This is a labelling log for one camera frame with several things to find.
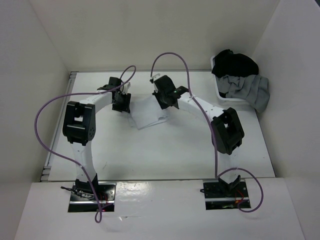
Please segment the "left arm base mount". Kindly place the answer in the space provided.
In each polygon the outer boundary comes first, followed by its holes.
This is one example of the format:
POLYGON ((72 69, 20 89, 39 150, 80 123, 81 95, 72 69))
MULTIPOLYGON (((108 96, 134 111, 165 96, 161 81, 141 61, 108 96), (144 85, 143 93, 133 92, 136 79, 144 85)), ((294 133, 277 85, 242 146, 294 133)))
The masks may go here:
MULTIPOLYGON (((95 213, 99 210, 96 198, 93 193, 86 193, 76 190, 75 184, 72 187, 60 187, 70 192, 68 212, 69 213, 95 213)), ((114 212, 116 199, 116 183, 100 181, 96 190, 98 202, 102 212, 114 212)))

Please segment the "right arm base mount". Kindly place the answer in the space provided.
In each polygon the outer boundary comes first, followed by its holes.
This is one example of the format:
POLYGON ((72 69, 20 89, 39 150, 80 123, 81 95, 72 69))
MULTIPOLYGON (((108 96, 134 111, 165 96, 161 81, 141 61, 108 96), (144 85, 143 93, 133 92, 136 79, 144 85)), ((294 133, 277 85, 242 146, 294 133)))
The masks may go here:
POLYGON ((240 181, 229 193, 221 190, 218 181, 204 181, 200 192, 204 195, 207 211, 237 209, 238 204, 240 204, 241 209, 251 208, 247 185, 244 180, 240 181))

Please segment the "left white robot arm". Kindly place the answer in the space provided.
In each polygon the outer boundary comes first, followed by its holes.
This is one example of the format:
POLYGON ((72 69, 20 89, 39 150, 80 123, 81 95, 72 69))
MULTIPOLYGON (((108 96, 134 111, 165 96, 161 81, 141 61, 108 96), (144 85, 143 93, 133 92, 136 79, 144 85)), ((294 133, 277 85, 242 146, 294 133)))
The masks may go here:
POLYGON ((118 112, 130 112, 131 84, 110 77, 108 84, 81 101, 69 101, 66 105, 62 133, 67 138, 76 163, 75 191, 88 200, 100 193, 98 174, 94 168, 92 140, 96 135, 96 114, 108 105, 118 112))

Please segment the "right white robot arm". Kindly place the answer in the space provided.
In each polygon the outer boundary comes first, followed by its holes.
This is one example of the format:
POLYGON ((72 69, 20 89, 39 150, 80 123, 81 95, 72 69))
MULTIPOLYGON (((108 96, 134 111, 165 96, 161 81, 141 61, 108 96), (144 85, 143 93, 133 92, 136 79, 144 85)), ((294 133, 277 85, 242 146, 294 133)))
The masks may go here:
POLYGON ((153 86, 152 93, 161 109, 175 107, 198 117, 204 117, 208 124, 211 142, 214 147, 214 177, 217 179, 218 192, 225 197, 231 196, 240 183, 241 177, 235 180, 223 180, 218 176, 218 153, 231 155, 240 147, 245 136, 237 111, 230 107, 223 109, 192 94, 190 78, 187 87, 176 87, 167 75, 156 74, 149 80, 153 86))

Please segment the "white skirt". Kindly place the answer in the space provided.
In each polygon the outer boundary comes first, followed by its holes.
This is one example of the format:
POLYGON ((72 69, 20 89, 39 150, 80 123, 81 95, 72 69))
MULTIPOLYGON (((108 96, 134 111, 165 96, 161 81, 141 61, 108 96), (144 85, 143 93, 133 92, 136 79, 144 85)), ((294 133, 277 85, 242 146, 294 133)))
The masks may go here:
POLYGON ((130 102, 129 124, 138 130, 164 123, 169 118, 169 112, 162 109, 153 95, 134 98, 130 102))

